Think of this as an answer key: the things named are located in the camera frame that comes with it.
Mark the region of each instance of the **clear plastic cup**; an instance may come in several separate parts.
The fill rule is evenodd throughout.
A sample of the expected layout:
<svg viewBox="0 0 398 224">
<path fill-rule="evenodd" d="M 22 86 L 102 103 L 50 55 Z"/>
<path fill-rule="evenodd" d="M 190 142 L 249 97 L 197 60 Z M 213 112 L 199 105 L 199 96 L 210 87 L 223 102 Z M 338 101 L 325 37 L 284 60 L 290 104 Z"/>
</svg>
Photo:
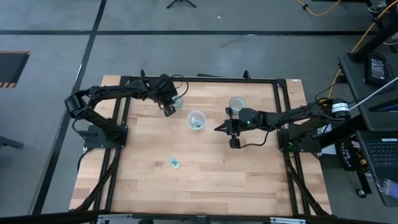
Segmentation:
<svg viewBox="0 0 398 224">
<path fill-rule="evenodd" d="M 238 96 L 232 97 L 229 100 L 229 107 L 232 109 L 232 113 L 237 115 L 241 109 L 246 107 L 246 101 Z"/>
<path fill-rule="evenodd" d="M 182 97 L 176 95 L 176 96 L 173 96 L 172 99 L 174 100 L 174 104 L 173 104 L 174 108 L 177 110 L 182 109 L 182 103 L 183 103 Z"/>
<path fill-rule="evenodd" d="M 192 130 L 201 130 L 206 126 L 207 119 L 206 115 L 201 111 L 192 111 L 187 116 L 188 127 Z"/>
</svg>

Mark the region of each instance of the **concrete floor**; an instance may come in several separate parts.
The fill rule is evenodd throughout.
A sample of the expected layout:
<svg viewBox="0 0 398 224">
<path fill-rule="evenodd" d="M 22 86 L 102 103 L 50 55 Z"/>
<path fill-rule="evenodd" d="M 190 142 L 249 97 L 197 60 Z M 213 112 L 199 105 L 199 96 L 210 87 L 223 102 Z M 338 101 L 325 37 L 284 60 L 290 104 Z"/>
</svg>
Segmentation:
<svg viewBox="0 0 398 224">
<path fill-rule="evenodd" d="M 322 12 L 331 2 L 310 2 Z M 341 3 L 325 17 L 313 17 L 294 0 L 193 0 L 193 9 L 171 1 L 108 1 L 100 30 L 366 30 L 371 15 L 363 3 Z M 3 0 L 0 30 L 91 30 L 100 0 Z M 197 73 L 241 77 L 302 79 L 307 101 L 328 86 L 338 56 L 360 37 L 242 35 L 97 36 L 81 88 L 99 85 L 103 75 Z M 1 50 L 30 50 L 32 55 L 15 89 L 0 89 L 0 135 L 24 141 L 17 151 L 0 151 L 0 216 L 30 212 L 55 133 L 64 112 L 88 36 L 0 35 Z M 380 52 L 388 52 L 381 47 Z M 335 96 L 351 100 L 346 85 Z M 85 122 L 78 128 L 85 128 Z M 68 128 L 43 212 L 67 211 L 83 141 Z M 397 223 L 398 209 L 387 208 L 377 194 L 360 199 L 357 178 L 341 169 L 324 169 L 333 214 L 342 218 Z"/>
</svg>

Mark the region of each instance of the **wooden tabletop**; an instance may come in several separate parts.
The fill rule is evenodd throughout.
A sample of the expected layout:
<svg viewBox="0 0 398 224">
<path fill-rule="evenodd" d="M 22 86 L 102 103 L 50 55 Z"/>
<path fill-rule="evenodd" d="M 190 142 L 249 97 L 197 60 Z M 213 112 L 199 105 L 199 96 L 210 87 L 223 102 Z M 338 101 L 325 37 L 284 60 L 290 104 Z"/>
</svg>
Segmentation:
<svg viewBox="0 0 398 224">
<path fill-rule="evenodd" d="M 106 75 L 102 85 L 118 85 L 120 76 Z M 290 104 L 305 105 L 300 80 L 287 80 Z M 185 91 L 185 84 L 178 89 Z M 189 213 L 209 215 L 292 215 L 283 155 L 276 132 L 262 147 L 231 149 L 225 133 L 213 129 L 228 116 L 225 108 L 233 96 L 247 107 L 276 111 L 271 84 L 191 82 L 183 108 L 166 118 L 157 104 L 132 100 L 127 125 L 129 134 L 122 150 L 111 210 L 126 213 Z M 102 101 L 96 111 L 112 117 L 115 100 Z M 187 126 L 189 112 L 206 114 L 206 126 L 194 131 Z M 265 132 L 244 132 L 241 144 L 261 143 Z M 95 149 L 81 162 L 70 208 L 79 206 L 98 181 L 104 149 Z M 318 203 L 330 212 L 319 161 L 301 153 L 306 185 Z M 175 170 L 169 159 L 180 163 Z M 100 208 L 104 207 L 108 186 Z M 296 189 L 302 211 L 299 190 Z"/>
</svg>

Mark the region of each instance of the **black floor stripe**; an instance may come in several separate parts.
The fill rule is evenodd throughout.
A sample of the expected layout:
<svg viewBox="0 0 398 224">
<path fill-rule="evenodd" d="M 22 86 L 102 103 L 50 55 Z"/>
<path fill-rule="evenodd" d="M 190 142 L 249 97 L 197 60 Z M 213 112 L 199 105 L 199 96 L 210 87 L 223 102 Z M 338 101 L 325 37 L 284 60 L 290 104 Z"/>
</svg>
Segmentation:
<svg viewBox="0 0 398 224">
<path fill-rule="evenodd" d="M 91 30 L 0 30 L 0 35 L 91 35 Z"/>
<path fill-rule="evenodd" d="M 98 13 L 97 13 L 95 23 L 93 26 L 93 32 L 96 32 L 98 30 L 98 26 L 100 25 L 101 18 L 104 13 L 105 5 L 106 5 L 106 0 L 101 0 L 101 4 L 99 5 Z M 73 85 L 72 93 L 74 93 L 80 89 L 81 82 L 83 81 L 83 76 L 86 72 L 88 59 L 90 58 L 91 50 L 93 49 L 94 40 L 95 40 L 95 34 L 91 34 L 90 38 L 88 39 L 88 43 L 86 46 L 85 53 L 83 55 L 83 59 L 81 60 L 81 67 L 79 69 L 77 78 L 75 80 L 75 84 Z M 70 121 L 69 114 L 67 112 L 64 112 L 60 127 L 58 129 L 57 137 L 55 138 L 55 140 L 53 142 L 53 146 L 50 151 L 51 157 L 50 157 L 48 166 L 46 167 L 45 175 L 44 175 L 43 181 L 41 183 L 40 190 L 37 194 L 37 199 L 36 199 L 36 202 L 35 202 L 33 210 L 32 210 L 33 215 L 38 215 L 38 214 L 42 213 L 43 206 L 45 203 L 45 198 L 47 196 L 47 193 L 49 192 L 51 180 L 54 175 L 54 171 L 57 166 L 58 158 L 61 153 L 63 141 L 65 140 L 65 136 L 67 134 L 69 121 Z"/>
<path fill-rule="evenodd" d="M 286 35 L 357 36 L 365 31 L 263 31 L 263 30 L 0 30 L 0 35 Z"/>
</svg>

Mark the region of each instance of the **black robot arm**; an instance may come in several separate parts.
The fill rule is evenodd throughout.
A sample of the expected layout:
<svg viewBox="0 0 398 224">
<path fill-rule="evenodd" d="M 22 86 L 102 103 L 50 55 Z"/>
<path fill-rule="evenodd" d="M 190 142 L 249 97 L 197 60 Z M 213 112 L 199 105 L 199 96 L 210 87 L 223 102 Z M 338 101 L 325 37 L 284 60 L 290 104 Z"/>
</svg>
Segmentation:
<svg viewBox="0 0 398 224">
<path fill-rule="evenodd" d="M 226 108 L 229 119 L 225 120 L 221 126 L 215 128 L 215 131 L 221 131 L 231 136 L 229 145 L 232 148 L 242 148 L 239 142 L 239 135 L 242 131 L 260 129 L 271 132 L 289 125 L 289 141 L 303 139 L 306 135 L 326 124 L 341 123 L 350 118 L 348 105 L 341 99 L 323 99 L 309 103 L 296 109 L 288 110 L 282 113 L 273 113 L 265 111 L 256 111 L 251 108 L 243 108 L 234 119 L 231 108 Z M 293 124 L 293 122 L 308 119 L 302 124 Z"/>
<path fill-rule="evenodd" d="M 142 100 L 151 99 L 159 105 L 160 109 L 164 110 L 166 116 L 170 116 L 175 113 L 175 108 L 172 106 L 174 104 L 172 97 L 176 95 L 177 91 L 173 81 L 168 75 L 163 74 L 157 79 L 141 79 L 128 85 L 93 86 L 87 90 L 80 90 L 65 100 L 65 106 L 71 118 L 89 121 L 102 129 L 107 141 L 116 142 L 125 141 L 122 135 L 123 131 L 121 130 L 121 128 L 125 127 L 118 126 L 115 120 L 104 118 L 94 110 L 100 101 L 123 97 Z M 87 103 L 83 99 L 84 96 L 90 97 Z M 93 133 L 81 131 L 80 134 L 84 136 Z"/>
</svg>

